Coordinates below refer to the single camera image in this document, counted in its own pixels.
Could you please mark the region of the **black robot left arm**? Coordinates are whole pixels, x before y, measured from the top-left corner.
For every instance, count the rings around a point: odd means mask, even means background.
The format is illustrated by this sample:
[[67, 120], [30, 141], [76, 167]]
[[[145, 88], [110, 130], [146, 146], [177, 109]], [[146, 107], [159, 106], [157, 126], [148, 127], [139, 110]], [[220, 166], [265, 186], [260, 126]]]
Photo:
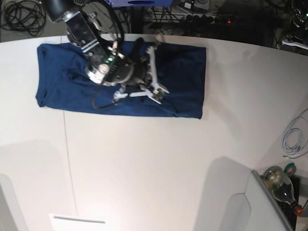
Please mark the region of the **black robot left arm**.
[[289, 14], [290, 23], [275, 48], [288, 46], [308, 50], [308, 1], [288, 0], [284, 12]]

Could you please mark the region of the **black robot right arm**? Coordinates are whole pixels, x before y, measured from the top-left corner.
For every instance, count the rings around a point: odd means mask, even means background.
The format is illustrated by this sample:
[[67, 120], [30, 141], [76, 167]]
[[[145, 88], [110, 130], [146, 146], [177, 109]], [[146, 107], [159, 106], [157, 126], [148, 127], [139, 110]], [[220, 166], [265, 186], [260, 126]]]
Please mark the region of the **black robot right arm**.
[[86, 14], [82, 8], [87, 0], [42, 0], [40, 4], [51, 22], [64, 22], [71, 44], [81, 48], [88, 60], [85, 69], [89, 79], [102, 86], [120, 88], [113, 94], [112, 105], [132, 97], [146, 96], [161, 103], [168, 89], [159, 83], [155, 51], [159, 43], [148, 46], [146, 54], [140, 55], [144, 39], [138, 38], [129, 55], [122, 53], [125, 40], [124, 29], [115, 11], [104, 0], [101, 4], [115, 24], [115, 32], [105, 29], [97, 20], [97, 14]]

